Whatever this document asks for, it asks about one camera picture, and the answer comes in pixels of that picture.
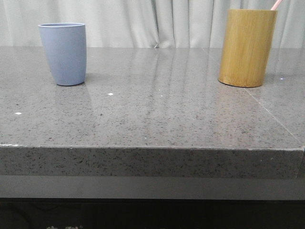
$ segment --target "curtain fold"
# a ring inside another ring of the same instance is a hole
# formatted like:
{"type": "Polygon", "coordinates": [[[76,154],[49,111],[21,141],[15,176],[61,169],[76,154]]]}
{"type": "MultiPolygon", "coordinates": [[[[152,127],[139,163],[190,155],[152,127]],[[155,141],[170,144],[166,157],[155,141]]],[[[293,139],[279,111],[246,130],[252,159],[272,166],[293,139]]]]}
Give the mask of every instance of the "curtain fold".
{"type": "MultiPolygon", "coordinates": [[[[275,0],[0,0],[0,45],[41,46],[38,24],[83,22],[88,47],[221,48],[227,10],[275,0]]],[[[278,8],[274,48],[305,45],[305,2],[278,8]]]]}

